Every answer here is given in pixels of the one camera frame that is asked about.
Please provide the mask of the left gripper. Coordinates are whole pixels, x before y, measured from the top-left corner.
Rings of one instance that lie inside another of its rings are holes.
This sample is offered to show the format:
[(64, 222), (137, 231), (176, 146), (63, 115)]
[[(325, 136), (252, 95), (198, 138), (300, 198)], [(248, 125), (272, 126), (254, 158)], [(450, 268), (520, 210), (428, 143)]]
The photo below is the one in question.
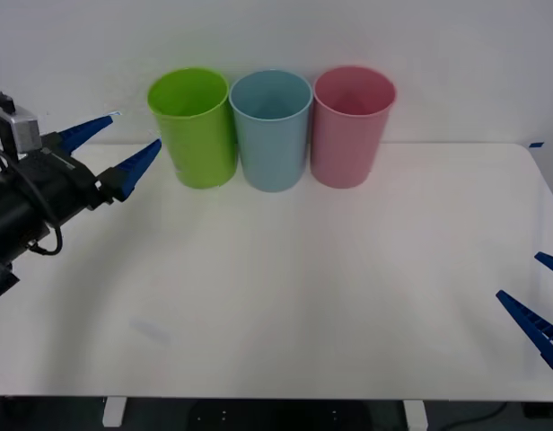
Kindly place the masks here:
[(114, 200), (124, 202), (162, 149), (156, 139), (97, 178), (71, 154), (113, 123), (106, 115), (41, 137), (42, 147), (21, 160), (22, 173), (35, 185), (60, 224), (84, 209), (94, 210)]

